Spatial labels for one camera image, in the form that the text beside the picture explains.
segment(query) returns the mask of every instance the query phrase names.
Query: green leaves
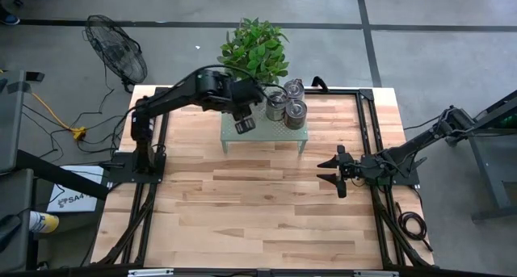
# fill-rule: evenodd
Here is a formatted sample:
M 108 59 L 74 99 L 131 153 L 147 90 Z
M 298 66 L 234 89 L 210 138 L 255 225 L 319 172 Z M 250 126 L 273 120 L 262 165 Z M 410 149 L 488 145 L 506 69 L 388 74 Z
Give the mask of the green leaves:
M 279 77 L 288 75 L 289 66 L 289 62 L 284 62 L 282 45 L 283 40 L 288 40 L 281 31 L 268 21 L 242 19 L 236 30 L 226 32 L 226 44 L 221 45 L 222 56 L 217 61 L 248 70 L 260 82 L 279 84 Z M 247 77 L 242 72 L 226 71 L 236 78 Z

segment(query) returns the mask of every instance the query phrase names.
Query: gray floor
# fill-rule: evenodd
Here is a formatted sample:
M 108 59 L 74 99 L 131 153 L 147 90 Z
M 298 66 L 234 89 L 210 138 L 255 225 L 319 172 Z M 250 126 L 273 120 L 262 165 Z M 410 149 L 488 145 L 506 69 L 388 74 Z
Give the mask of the gray floor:
M 443 25 L 516 25 L 515 0 L 366 0 L 372 23 Z M 113 19 L 150 21 L 235 22 L 242 16 L 273 22 L 360 23 L 356 0 L 25 0 L 17 10 L 25 19 L 84 19 L 104 14 Z M 171 84 L 200 65 L 213 63 L 225 29 L 126 28 L 143 49 L 149 67 L 146 84 Z M 313 76 L 332 86 L 372 86 L 362 31 L 290 29 L 289 72 L 306 84 Z M 393 87 L 405 126 L 438 115 L 451 104 L 477 114 L 512 92 L 517 78 L 517 33 L 396 32 L 372 33 L 383 86 Z M 107 91 L 103 65 L 82 39 L 81 27 L 3 27 L 0 66 L 47 74 L 33 89 L 65 122 L 81 111 L 94 111 Z M 120 115 L 128 105 L 119 80 L 102 115 L 90 115 L 87 126 Z M 27 104 L 44 112 L 34 99 Z M 49 131 L 56 129 L 37 116 Z M 88 133 L 102 138 L 115 123 Z M 408 137 L 421 130 L 408 131 Z M 48 136 L 23 122 L 22 149 L 36 155 L 49 150 Z M 57 136 L 65 156 L 58 164 L 104 160 L 108 154 L 78 151 L 70 135 Z M 107 146 L 89 147 L 99 149 Z M 439 142 L 423 150 L 419 169 L 421 194 L 437 265 L 457 270 L 517 275 L 517 218 L 475 225 L 470 214 L 492 203 L 468 143 L 452 149 Z M 47 157 L 52 160 L 57 153 Z M 93 226 L 50 241 L 53 267 L 77 266 Z

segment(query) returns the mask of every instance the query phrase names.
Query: electric fan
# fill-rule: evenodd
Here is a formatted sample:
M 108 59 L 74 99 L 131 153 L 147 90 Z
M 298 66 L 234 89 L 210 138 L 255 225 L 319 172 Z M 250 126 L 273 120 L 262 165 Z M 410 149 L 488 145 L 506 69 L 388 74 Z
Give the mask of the electric fan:
M 89 16 L 85 33 L 104 64 L 122 79 L 124 89 L 132 93 L 128 86 L 142 83 L 147 77 L 140 45 L 104 15 Z

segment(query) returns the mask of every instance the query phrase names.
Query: shoe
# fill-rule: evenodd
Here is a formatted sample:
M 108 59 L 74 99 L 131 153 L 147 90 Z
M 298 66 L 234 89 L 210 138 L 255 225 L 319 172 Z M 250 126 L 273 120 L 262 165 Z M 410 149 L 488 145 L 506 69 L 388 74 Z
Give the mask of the shoe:
M 0 19 L 0 22 L 8 25 L 8 26 L 14 26 L 19 24 L 19 18 L 16 15 L 11 15 L 9 13 L 6 13 L 6 15 L 2 16 Z

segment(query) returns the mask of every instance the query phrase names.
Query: wood plank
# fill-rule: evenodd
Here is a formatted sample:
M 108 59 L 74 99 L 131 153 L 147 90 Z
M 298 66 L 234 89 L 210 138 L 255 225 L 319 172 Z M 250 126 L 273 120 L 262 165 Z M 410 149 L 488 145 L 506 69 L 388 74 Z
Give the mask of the wood plank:
M 155 87 L 136 86 L 131 104 L 153 94 Z M 374 88 L 373 93 L 385 147 L 402 144 L 394 90 Z M 193 106 L 170 113 L 174 124 L 167 129 L 166 174 L 153 208 L 147 267 L 381 268 L 368 187 L 361 186 L 361 179 L 355 180 L 358 187 L 347 181 L 347 197 L 339 199 L 335 187 L 316 176 L 335 172 L 317 164 L 333 157 L 336 145 L 345 145 L 353 157 L 364 153 L 355 99 L 308 95 L 306 103 L 309 141 L 300 156 L 292 142 L 231 143 L 224 154 L 219 113 Z M 126 120 L 120 149 L 132 152 L 129 128 Z M 375 147 L 372 137 L 370 142 Z M 93 262 L 124 232 L 134 191 L 127 183 L 107 197 Z M 394 187 L 393 196 L 403 211 L 422 215 L 409 188 Z M 386 237 L 394 260 L 393 237 L 389 232 Z M 432 262 L 423 243 L 410 243 Z

